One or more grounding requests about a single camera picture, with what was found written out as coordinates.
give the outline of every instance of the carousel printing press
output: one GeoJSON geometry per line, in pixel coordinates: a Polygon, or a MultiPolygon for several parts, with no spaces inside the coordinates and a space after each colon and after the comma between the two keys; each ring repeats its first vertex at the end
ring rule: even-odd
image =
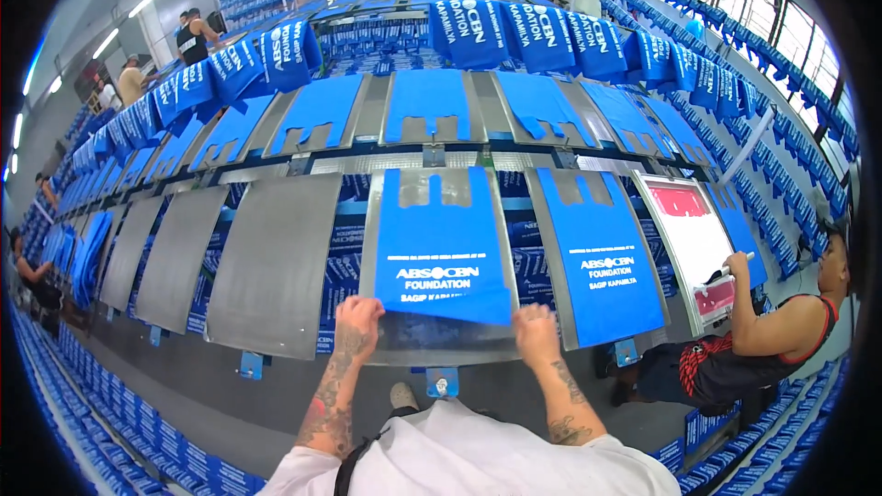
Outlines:
{"type": "MultiPolygon", "coordinates": [[[[309,56],[330,19],[259,40],[299,31],[309,56]]],[[[83,308],[137,318],[155,345],[192,331],[240,349],[255,379],[267,357],[333,350],[353,294],[387,311],[376,365],[517,358],[510,316],[532,302],[557,310],[566,349],[618,342],[635,359],[700,336],[720,318],[692,289],[723,259],[754,251],[752,286],[767,278],[737,193],[710,182],[719,167],[668,103],[548,75],[307,79],[101,158],[126,130],[110,127],[75,159],[43,257],[76,292],[92,250],[83,308]]]]}

